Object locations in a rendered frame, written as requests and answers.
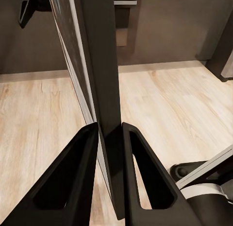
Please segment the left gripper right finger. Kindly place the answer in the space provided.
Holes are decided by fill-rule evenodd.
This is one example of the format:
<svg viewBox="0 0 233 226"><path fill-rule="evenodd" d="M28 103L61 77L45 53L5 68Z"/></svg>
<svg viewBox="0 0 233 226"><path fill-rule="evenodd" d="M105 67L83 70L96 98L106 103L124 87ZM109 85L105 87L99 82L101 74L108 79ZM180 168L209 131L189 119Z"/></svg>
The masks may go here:
<svg viewBox="0 0 233 226"><path fill-rule="evenodd" d="M152 209L143 209L133 155ZM122 123L125 226L203 226L141 131Z"/></svg>

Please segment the poster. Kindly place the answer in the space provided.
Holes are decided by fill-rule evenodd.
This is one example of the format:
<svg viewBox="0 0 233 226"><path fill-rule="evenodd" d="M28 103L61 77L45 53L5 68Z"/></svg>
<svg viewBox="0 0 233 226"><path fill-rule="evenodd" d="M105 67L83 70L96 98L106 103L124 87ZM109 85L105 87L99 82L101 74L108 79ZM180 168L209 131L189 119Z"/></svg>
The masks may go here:
<svg viewBox="0 0 233 226"><path fill-rule="evenodd" d="M125 219L114 0L50 0L86 125L98 122L97 159L117 220Z"/></svg>

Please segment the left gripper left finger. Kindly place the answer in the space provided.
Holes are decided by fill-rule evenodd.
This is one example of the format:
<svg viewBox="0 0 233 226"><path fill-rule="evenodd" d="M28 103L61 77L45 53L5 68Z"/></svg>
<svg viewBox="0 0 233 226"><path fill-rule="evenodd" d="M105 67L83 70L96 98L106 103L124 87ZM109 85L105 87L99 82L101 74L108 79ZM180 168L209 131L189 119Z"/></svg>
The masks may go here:
<svg viewBox="0 0 233 226"><path fill-rule="evenodd" d="M98 143L81 128L0 226L89 226Z"/></svg>

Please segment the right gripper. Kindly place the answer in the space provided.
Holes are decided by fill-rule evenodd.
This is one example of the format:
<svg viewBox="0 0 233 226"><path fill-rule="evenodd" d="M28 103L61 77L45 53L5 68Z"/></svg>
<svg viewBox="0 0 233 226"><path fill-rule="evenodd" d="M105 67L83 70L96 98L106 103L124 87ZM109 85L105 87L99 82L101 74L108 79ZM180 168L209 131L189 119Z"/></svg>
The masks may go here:
<svg viewBox="0 0 233 226"><path fill-rule="evenodd" d="M51 11L50 0L21 0L18 22L22 29L25 28L35 11Z"/></svg>

